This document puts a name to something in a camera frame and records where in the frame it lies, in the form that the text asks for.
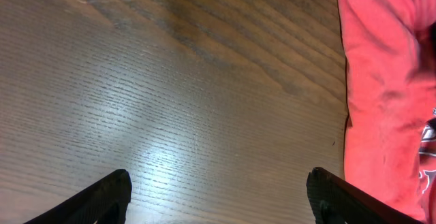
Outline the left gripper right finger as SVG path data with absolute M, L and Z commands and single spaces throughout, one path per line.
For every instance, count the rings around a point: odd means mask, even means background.
M 316 224 L 421 224 L 322 167 L 312 169 L 306 187 Z

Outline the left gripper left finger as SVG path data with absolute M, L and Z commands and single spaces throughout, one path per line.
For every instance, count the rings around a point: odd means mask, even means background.
M 118 169 L 25 224 L 124 224 L 131 192 L 129 172 Z

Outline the orange soccer t-shirt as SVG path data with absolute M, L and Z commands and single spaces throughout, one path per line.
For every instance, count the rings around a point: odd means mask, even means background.
M 435 0 L 337 0 L 348 183 L 435 222 Z

